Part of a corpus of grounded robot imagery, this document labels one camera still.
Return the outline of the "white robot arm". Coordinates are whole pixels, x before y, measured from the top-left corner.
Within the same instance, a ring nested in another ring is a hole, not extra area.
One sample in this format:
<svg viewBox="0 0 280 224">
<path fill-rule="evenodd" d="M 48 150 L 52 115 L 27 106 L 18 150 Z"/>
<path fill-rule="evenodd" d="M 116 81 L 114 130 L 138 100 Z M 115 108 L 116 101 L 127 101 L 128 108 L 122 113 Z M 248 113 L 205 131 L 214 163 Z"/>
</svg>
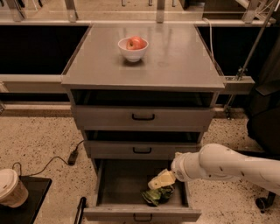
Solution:
<svg viewBox="0 0 280 224">
<path fill-rule="evenodd" d="M 198 152 L 175 153 L 171 169 L 162 170 L 149 183 L 150 189 L 173 185 L 177 180 L 245 179 L 267 191 L 280 194 L 280 161 L 250 157 L 230 148 L 209 143 Z"/>
</svg>

